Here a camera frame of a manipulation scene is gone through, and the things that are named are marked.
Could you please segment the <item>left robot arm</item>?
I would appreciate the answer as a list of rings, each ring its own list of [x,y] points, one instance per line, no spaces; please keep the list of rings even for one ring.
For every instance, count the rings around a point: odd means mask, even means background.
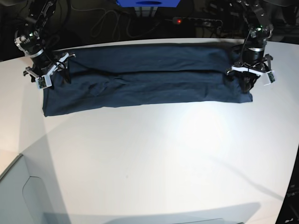
[[[232,52],[238,56],[227,76],[238,79],[243,93],[249,93],[259,78],[264,84],[275,82],[274,71],[271,69],[273,57],[265,54],[267,40],[272,36],[273,25],[258,0],[239,0],[242,6],[241,15],[247,25],[248,33],[243,44],[236,45]]]

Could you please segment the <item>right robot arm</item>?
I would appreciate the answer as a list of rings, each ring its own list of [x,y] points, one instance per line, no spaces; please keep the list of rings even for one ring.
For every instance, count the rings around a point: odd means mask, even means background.
[[[46,23],[56,10],[56,0],[34,0],[29,7],[29,15],[24,26],[14,35],[14,43],[33,62],[26,67],[23,76],[29,76],[38,89],[52,88],[51,76],[59,73],[63,80],[71,83],[68,60],[75,54],[59,53],[50,44],[57,35],[49,35]]]

